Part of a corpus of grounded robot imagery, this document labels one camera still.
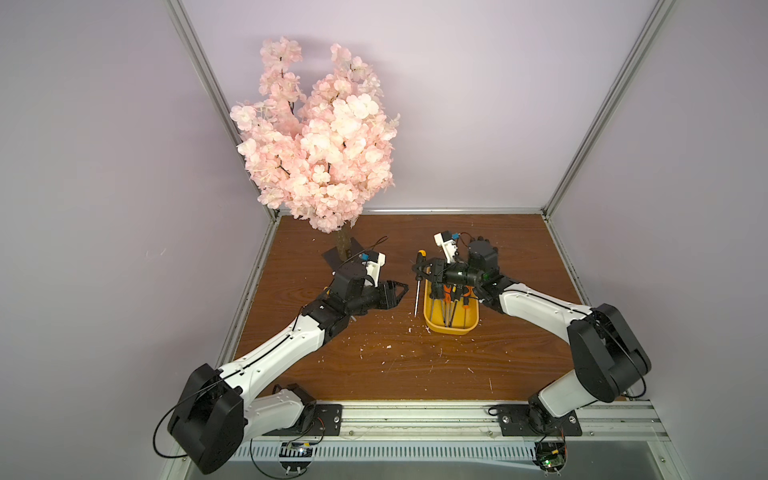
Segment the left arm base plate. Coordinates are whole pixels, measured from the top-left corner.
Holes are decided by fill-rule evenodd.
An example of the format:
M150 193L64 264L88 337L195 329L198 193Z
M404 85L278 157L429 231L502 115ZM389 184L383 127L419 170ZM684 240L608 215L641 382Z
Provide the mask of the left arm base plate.
M308 406L301 413L297 422L290 427L275 429L265 433L265 436L302 437L302 436L331 436L340 435L343 419L343 405L337 403L320 403Z

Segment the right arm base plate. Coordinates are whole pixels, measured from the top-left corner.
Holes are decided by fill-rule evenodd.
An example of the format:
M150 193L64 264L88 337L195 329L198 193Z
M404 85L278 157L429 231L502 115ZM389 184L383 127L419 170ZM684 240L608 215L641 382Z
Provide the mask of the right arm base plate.
M496 419L504 437L580 437L583 435L574 411L556 418L536 404L503 403L490 406L487 413Z

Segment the yellow black striped screwdriver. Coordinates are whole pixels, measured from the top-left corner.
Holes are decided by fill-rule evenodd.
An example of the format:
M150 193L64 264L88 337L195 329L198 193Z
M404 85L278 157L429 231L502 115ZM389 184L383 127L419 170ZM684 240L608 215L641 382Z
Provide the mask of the yellow black striped screwdriver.
M462 291L463 288L459 286L455 286L451 293L451 310L450 310L450 316L448 317L446 326L447 327L453 327L454 326L454 319L456 316L456 311L459 307L460 300L462 298Z

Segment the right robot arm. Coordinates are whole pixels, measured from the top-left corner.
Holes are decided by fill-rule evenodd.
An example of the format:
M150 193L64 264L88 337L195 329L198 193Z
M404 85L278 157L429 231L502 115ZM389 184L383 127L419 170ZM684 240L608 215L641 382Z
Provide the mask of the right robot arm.
M463 259L458 234L435 235L441 257L420 252L413 266L426 280L429 297L461 305L476 301L496 312L536 325L563 340L573 369L528 401L532 427L545 432L573 411L595 402L611 403L636 383L644 383L652 363L624 316L614 306L575 304L539 292L501 272L498 249L479 237Z

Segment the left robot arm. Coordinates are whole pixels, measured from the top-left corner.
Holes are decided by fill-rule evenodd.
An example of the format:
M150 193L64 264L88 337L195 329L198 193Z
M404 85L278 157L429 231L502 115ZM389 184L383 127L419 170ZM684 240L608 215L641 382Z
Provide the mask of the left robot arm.
M306 432L314 408L311 396L297 386L261 393L338 336L352 318L400 304L408 285L380 279L380 269L372 261L341 266L330 285L272 338L229 363L195 369L161 419L180 446L179 455L207 475L226 464L246 440L276 430Z

